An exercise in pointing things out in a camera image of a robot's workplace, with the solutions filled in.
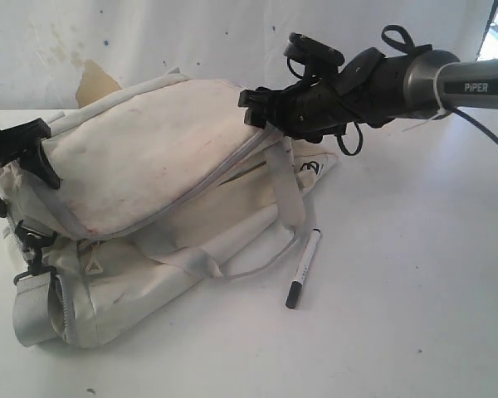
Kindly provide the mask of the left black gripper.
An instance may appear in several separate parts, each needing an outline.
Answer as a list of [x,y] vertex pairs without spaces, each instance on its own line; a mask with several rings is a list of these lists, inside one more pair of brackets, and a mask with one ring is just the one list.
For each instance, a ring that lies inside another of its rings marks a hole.
[[20,168],[43,181],[49,188],[57,190],[61,179],[48,160],[42,143],[38,141],[51,137],[50,126],[41,118],[24,124],[0,129],[0,167],[8,156],[20,156]]

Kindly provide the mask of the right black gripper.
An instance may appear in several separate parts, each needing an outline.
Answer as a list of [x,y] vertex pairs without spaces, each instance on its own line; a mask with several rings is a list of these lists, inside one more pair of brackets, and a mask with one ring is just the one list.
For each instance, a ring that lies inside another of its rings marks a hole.
[[345,103],[335,88],[337,79],[325,78],[294,94],[266,87],[242,90],[237,106],[247,108],[244,124],[265,128],[268,124],[284,135],[309,143],[320,143],[325,135],[336,135],[339,128],[359,121],[359,113]]

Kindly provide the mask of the right silver black robot arm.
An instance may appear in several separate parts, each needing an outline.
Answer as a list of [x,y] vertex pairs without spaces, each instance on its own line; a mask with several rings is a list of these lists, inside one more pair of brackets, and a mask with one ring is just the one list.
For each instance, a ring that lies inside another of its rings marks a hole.
[[267,124],[316,143],[347,124],[380,128],[395,119],[438,119],[459,107],[498,109],[498,59],[461,62],[449,51],[387,57],[371,47],[340,72],[327,70],[283,90],[243,90],[245,123]]

